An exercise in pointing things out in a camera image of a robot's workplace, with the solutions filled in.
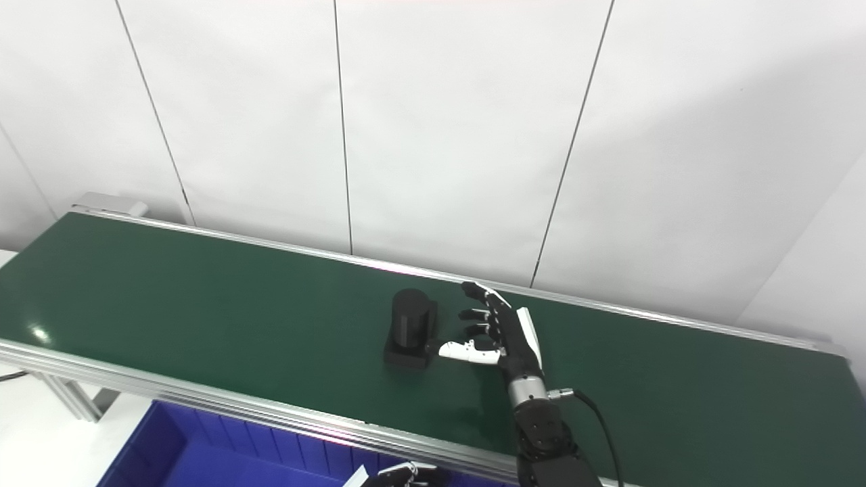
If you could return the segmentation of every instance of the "blue crate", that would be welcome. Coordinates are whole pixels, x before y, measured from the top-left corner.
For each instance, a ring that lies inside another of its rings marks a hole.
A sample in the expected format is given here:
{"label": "blue crate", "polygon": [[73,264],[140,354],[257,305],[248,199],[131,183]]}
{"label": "blue crate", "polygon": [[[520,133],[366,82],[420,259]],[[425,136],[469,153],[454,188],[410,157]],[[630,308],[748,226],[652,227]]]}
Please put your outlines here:
{"label": "blue crate", "polygon": [[[401,458],[160,401],[98,487],[340,487]],[[449,487],[506,487],[453,473]]]}

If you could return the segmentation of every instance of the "black cable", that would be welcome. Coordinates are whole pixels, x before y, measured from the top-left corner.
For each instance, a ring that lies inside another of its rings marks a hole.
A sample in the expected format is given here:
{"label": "black cable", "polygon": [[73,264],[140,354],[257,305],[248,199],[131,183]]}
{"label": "black cable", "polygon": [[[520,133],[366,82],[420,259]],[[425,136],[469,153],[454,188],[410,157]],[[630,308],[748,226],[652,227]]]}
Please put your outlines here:
{"label": "black cable", "polygon": [[25,375],[27,375],[27,373],[24,371],[15,372],[15,373],[7,373],[6,375],[0,375],[0,382],[4,382],[6,380],[17,379],[17,378],[23,377]]}
{"label": "black cable", "polygon": [[604,430],[604,437],[607,438],[607,445],[611,448],[611,457],[613,458],[613,470],[617,473],[617,485],[619,487],[623,487],[623,473],[619,469],[619,456],[617,455],[617,449],[613,447],[613,440],[611,439],[611,432],[607,429],[607,423],[604,422],[604,418],[601,415],[601,411],[596,406],[596,403],[592,402],[586,394],[580,392],[577,389],[572,389],[574,391],[574,398],[580,399],[581,402],[589,406],[592,409],[592,412],[596,414],[596,418],[598,418],[598,423],[601,425],[601,429]]}

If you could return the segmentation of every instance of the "white wall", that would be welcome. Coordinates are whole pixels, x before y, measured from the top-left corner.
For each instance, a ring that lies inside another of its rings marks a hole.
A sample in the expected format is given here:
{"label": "white wall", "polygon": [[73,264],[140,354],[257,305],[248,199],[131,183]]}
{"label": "white wall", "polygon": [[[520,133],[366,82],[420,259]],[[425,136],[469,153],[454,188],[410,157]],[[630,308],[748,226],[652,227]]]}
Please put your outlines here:
{"label": "white wall", "polygon": [[866,378],[866,7],[617,0],[596,64],[610,6],[0,4],[0,247],[113,193],[158,218],[825,336]]}
{"label": "white wall", "polygon": [[20,250],[54,221],[0,126],[0,249]]}
{"label": "white wall", "polygon": [[866,148],[862,5],[618,1],[535,287],[736,321]]}
{"label": "white wall", "polygon": [[81,194],[189,222],[114,3],[0,4],[0,123],[57,214]]}

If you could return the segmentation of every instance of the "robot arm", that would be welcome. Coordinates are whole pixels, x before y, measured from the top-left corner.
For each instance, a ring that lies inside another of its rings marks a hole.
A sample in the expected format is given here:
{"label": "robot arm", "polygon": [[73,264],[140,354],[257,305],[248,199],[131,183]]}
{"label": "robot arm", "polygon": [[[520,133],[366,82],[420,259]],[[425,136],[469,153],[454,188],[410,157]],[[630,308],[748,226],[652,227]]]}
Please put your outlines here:
{"label": "robot arm", "polygon": [[502,371],[517,428],[521,487],[601,487],[555,402],[573,396],[574,391],[546,389],[529,310],[512,308],[499,293],[478,282],[464,282],[461,287],[467,297],[487,307],[460,313],[462,319],[481,322],[467,327],[467,335],[485,334],[491,342],[452,341],[441,345],[438,354],[496,365]]}
{"label": "robot arm", "polygon": [[370,476],[361,465],[343,487],[445,487],[448,473],[435,465],[403,462]]}

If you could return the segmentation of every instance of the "metal frame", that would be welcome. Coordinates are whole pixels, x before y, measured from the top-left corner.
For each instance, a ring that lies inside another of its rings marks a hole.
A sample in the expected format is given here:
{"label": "metal frame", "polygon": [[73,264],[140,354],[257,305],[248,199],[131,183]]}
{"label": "metal frame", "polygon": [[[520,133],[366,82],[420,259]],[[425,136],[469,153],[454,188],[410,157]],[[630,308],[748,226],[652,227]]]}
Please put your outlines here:
{"label": "metal frame", "polygon": [[[99,218],[110,218],[132,224],[143,224],[204,237],[221,238],[244,244],[297,252],[412,276],[428,277],[448,282],[461,282],[469,279],[464,276],[420,269],[408,265],[387,263],[358,256],[348,256],[325,250],[309,249],[287,243],[244,237],[221,231],[211,231],[150,218],[134,217],[117,212],[95,210],[83,206],[76,206],[72,211]],[[498,282],[484,283],[498,290],[549,301],[600,309],[620,315],[635,316],[644,320],[697,328],[708,332],[764,341],[785,347],[802,348],[818,353],[845,356],[845,352],[841,347],[830,343],[788,338],[705,321],[689,320],[678,316],[653,313],[604,302],[595,302],[510,284]],[[403,458],[427,461],[453,470],[464,471],[501,482],[514,483],[516,481],[514,458],[500,453],[484,451],[413,433],[401,432],[383,426],[369,425],[355,419],[289,406],[267,399],[233,393],[215,387],[177,380],[155,373],[148,373],[13,341],[0,339],[0,358],[27,370],[40,371],[43,374],[66,377],[71,380],[82,380],[110,387],[118,391],[135,393],[153,399],[167,400],[238,419],[300,432],[342,445],[363,447],[368,450]],[[610,479],[603,479],[603,483],[608,487],[617,485],[616,482]]]}
{"label": "metal frame", "polygon": [[120,395],[112,389],[103,388],[91,399],[78,382],[64,379],[57,375],[44,372],[33,372],[34,377],[45,382],[48,389],[75,416],[91,423],[96,423]]}

